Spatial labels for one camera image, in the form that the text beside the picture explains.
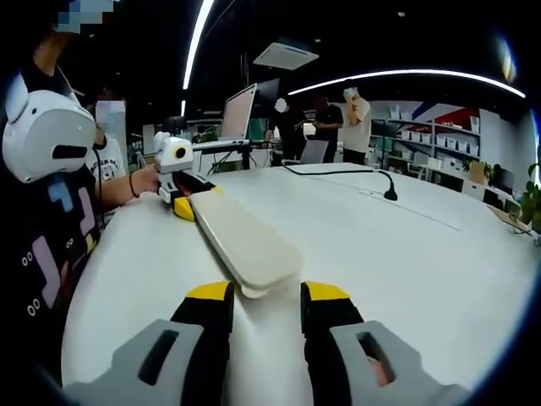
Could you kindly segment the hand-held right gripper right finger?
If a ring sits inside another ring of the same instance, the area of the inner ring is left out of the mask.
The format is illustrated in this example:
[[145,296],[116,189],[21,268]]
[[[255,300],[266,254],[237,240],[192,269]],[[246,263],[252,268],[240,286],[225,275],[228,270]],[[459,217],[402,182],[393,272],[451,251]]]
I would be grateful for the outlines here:
[[[379,321],[366,321],[335,285],[300,285],[304,358],[316,405],[463,405],[471,393],[436,381],[420,353]],[[379,387],[368,357],[381,360],[395,380]]]

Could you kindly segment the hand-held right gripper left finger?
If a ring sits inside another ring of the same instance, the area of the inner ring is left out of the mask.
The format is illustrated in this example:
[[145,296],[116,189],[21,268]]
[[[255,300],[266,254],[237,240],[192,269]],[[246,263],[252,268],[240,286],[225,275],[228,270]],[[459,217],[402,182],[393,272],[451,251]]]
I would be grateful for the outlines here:
[[120,346],[108,370],[66,386],[72,405],[218,405],[230,356],[234,284],[189,291],[170,320]]

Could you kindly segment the person's left hand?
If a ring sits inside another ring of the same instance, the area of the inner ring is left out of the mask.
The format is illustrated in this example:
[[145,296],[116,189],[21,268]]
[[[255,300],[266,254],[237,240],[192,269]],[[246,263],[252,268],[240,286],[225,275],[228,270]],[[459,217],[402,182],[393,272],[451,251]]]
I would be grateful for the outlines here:
[[144,192],[157,193],[160,187],[158,172],[151,165],[136,171],[133,175],[134,190],[137,194]]

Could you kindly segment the person's right hand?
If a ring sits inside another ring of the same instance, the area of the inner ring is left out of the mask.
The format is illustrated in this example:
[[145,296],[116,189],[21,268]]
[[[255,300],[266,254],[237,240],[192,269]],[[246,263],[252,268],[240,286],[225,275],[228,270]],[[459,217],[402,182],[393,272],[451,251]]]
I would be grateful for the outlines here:
[[395,375],[381,360],[368,357],[369,364],[374,373],[374,378],[379,387],[385,387],[395,380]]

